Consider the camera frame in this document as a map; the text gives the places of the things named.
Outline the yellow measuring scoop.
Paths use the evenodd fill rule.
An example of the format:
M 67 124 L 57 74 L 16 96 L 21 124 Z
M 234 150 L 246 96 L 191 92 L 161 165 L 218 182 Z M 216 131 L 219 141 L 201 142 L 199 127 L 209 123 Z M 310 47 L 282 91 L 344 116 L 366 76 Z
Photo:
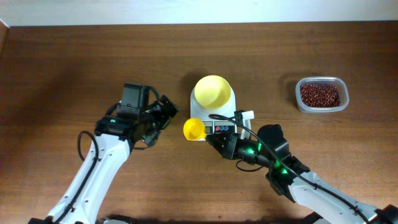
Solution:
M 206 138 L 205 125 L 198 118 L 190 118 L 183 125 L 183 135 L 189 141 Z

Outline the red beans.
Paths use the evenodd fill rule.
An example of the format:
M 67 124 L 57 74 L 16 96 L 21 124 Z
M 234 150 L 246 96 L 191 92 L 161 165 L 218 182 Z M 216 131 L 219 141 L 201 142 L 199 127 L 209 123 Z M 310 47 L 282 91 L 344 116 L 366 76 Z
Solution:
M 314 108 L 332 108 L 340 105 L 338 89 L 333 85 L 304 84 L 300 86 L 303 103 Z

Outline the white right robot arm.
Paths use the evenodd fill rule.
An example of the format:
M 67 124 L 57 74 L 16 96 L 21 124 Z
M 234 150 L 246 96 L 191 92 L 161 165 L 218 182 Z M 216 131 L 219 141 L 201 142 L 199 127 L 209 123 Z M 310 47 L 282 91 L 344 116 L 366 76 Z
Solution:
M 397 207 L 380 209 L 353 199 L 302 164 L 290 153 L 278 124 L 263 126 L 254 139 L 217 133 L 207 135 L 206 141 L 225 159 L 266 167 L 274 191 L 314 211 L 317 223 L 397 223 Z

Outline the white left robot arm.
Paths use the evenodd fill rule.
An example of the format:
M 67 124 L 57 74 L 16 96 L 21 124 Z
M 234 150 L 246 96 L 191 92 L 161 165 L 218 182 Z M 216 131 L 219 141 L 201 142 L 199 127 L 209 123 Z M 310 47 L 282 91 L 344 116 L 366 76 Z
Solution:
M 106 193 L 128 157 L 142 141 L 146 148 L 157 143 L 160 132 L 178 113 L 178 106 L 147 85 L 127 83 L 122 98 L 96 122 L 88 135 L 91 146 L 68 190 L 44 219 L 29 223 L 95 223 Z

